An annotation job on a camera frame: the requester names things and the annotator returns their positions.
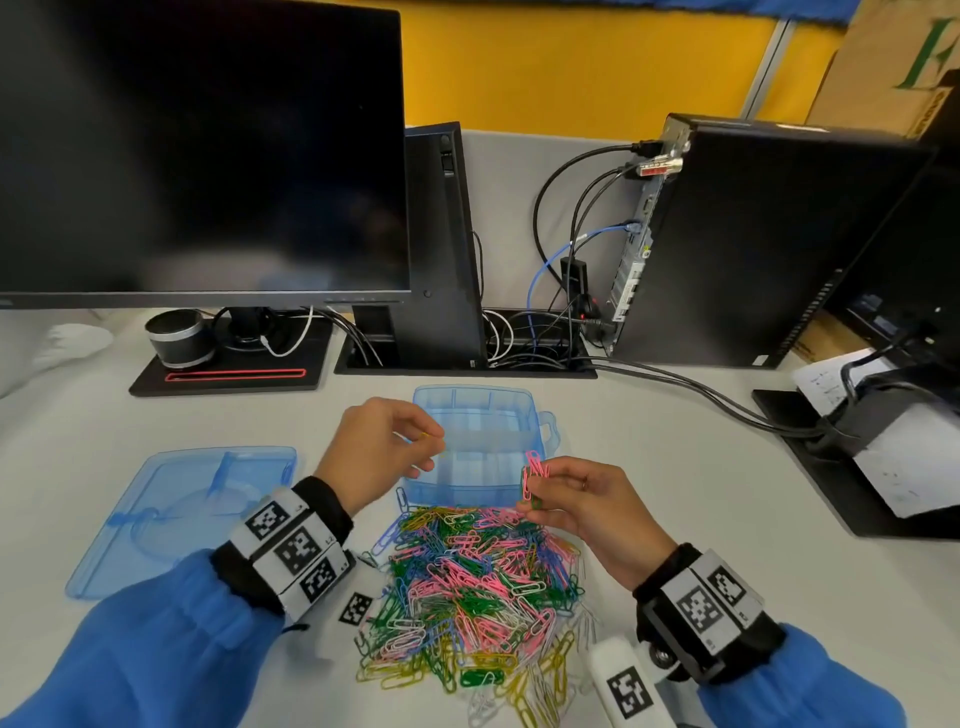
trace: white desk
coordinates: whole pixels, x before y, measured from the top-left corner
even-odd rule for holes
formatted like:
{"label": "white desk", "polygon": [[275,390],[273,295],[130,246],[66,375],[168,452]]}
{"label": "white desk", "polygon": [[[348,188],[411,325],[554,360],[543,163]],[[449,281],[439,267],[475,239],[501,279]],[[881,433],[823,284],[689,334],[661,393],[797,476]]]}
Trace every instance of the white desk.
{"label": "white desk", "polygon": [[[691,393],[603,373],[596,381],[335,376],[329,355],[312,393],[137,400],[127,388],[151,355],[144,320],[132,320],[95,359],[0,400],[0,716],[40,684],[89,608],[63,587],[148,456],[288,445],[300,455],[300,473],[309,473],[345,407],[373,395],[409,399],[417,386],[440,381],[529,389],[557,416],[562,452],[622,466],[675,538],[714,547],[776,618],[812,632],[835,658],[892,690],[912,725],[956,724],[960,546],[854,538],[776,438]],[[753,388],[790,387],[782,373],[685,372],[745,403]],[[369,546],[395,516],[396,504],[380,501],[357,518],[348,544]],[[598,573],[591,601],[606,629],[633,630],[630,596],[595,561],[589,568]],[[466,723],[464,697],[442,696],[435,680],[382,692],[356,684],[352,668],[324,674],[309,634],[285,635],[275,646],[245,726]],[[600,717],[595,695],[578,697],[566,725]],[[516,726],[516,716],[502,712],[492,725]]]}

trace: black monitor screen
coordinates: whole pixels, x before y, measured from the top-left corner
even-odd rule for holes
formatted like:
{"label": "black monitor screen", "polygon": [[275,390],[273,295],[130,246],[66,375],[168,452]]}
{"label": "black monitor screen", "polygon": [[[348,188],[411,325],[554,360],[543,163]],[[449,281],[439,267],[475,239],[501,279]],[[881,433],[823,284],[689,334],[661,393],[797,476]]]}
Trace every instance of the black monitor screen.
{"label": "black monitor screen", "polygon": [[2,3],[0,298],[408,290],[401,72],[391,11]]}

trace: blue sleeve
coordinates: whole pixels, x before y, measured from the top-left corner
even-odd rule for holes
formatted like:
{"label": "blue sleeve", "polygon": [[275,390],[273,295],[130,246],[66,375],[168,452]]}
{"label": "blue sleeve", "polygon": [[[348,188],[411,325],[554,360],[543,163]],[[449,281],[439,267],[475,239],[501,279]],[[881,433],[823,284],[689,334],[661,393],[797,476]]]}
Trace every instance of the blue sleeve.
{"label": "blue sleeve", "polygon": [[802,630],[767,665],[728,685],[705,685],[700,701],[717,728],[904,728],[897,699],[833,662]]}
{"label": "blue sleeve", "polygon": [[253,609],[210,551],[104,599],[2,728],[233,728],[283,618]]}

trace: paper sheet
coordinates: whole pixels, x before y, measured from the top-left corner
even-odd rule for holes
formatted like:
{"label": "paper sheet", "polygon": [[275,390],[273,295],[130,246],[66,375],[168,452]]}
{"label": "paper sheet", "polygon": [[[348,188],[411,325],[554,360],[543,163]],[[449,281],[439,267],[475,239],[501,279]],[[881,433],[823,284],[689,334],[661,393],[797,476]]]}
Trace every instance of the paper sheet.
{"label": "paper sheet", "polygon": [[[831,411],[846,393],[840,368],[870,353],[836,356],[793,373],[797,387],[820,414]],[[878,359],[851,371],[858,383],[893,367]],[[960,418],[930,404],[915,404],[900,415],[853,462],[890,509],[901,518],[960,505]]]}

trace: hand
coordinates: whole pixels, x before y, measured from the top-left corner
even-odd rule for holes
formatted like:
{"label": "hand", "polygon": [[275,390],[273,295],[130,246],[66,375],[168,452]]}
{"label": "hand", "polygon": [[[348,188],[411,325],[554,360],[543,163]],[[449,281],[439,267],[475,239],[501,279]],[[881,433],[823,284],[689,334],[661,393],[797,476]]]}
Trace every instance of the hand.
{"label": "hand", "polygon": [[403,476],[432,471],[430,458],[443,451],[444,429],[430,415],[408,401],[374,397],[344,412],[314,475],[353,517]]}
{"label": "hand", "polygon": [[544,464],[550,466],[550,477],[531,476],[527,484],[545,510],[534,510],[526,500],[516,510],[528,521],[579,536],[607,573],[630,591],[677,547],[620,468],[576,457]]}

